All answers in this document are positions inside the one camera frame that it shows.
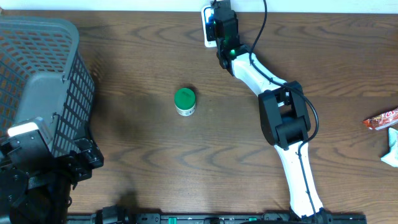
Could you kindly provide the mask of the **green lid jar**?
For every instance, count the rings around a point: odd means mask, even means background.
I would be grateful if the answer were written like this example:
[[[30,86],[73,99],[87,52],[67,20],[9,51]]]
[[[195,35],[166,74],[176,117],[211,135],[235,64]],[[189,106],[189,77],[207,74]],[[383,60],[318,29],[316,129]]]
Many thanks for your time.
[[[196,95],[189,88],[181,88],[174,95],[177,113],[181,116],[190,116],[196,109]]]

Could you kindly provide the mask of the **light green snack packet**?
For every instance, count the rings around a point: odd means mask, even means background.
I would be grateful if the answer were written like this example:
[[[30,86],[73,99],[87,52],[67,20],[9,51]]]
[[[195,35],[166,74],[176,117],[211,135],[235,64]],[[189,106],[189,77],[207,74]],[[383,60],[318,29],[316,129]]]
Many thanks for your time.
[[[388,128],[389,152],[381,157],[381,161],[389,164],[392,167],[398,167],[397,161],[397,130]]]

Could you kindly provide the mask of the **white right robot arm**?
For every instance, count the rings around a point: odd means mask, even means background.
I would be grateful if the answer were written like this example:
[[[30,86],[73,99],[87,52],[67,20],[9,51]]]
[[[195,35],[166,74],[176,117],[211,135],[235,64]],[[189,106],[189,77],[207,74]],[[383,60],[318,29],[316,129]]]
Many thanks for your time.
[[[318,114],[299,82],[287,82],[270,72],[253,46],[242,43],[238,16],[229,1],[212,1],[202,10],[204,36],[217,48],[220,66],[245,83],[257,96],[262,133],[274,146],[284,168],[290,209],[296,222],[323,223],[323,204],[317,194],[308,158],[309,112]]]

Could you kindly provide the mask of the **red Top chocolate bar wrapper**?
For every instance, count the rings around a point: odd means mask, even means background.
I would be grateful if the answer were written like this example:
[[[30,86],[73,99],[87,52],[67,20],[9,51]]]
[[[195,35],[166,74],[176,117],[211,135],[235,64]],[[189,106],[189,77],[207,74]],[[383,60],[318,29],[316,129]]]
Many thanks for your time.
[[[397,108],[363,121],[363,124],[372,130],[380,130],[397,123]]]

